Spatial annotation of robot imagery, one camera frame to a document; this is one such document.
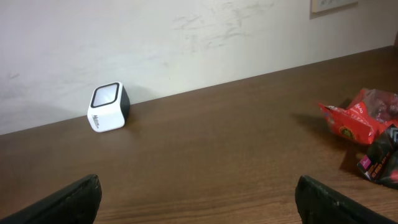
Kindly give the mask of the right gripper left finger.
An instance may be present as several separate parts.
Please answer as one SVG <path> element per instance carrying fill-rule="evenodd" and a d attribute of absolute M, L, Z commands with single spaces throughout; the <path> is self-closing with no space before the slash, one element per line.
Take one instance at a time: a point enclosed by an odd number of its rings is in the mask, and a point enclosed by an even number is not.
<path fill-rule="evenodd" d="M 101 198 L 99 177 L 90 174 L 3 218 L 1 224 L 93 224 Z"/>

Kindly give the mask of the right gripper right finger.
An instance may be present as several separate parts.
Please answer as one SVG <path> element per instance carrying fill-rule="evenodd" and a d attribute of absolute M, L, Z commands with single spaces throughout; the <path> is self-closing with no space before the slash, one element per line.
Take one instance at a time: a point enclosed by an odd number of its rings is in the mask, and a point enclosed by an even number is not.
<path fill-rule="evenodd" d="M 307 175 L 298 180 L 295 203 L 303 224 L 395 224 Z"/>

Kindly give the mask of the silver dark snack packet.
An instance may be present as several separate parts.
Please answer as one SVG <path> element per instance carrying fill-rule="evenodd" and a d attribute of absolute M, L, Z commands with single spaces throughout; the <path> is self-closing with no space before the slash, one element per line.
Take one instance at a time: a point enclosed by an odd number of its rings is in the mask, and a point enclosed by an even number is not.
<path fill-rule="evenodd" d="M 397 189 L 397 126 L 385 129 L 357 166 L 369 181 Z"/>

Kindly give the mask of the red snack bag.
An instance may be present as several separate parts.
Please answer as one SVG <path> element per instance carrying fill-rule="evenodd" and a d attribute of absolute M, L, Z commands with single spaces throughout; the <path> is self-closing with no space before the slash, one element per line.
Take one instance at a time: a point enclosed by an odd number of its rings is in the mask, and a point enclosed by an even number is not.
<path fill-rule="evenodd" d="M 319 103 L 330 130 L 354 142 L 370 145 L 389 126 L 397 126 L 397 94 L 363 88 L 347 108 Z"/>

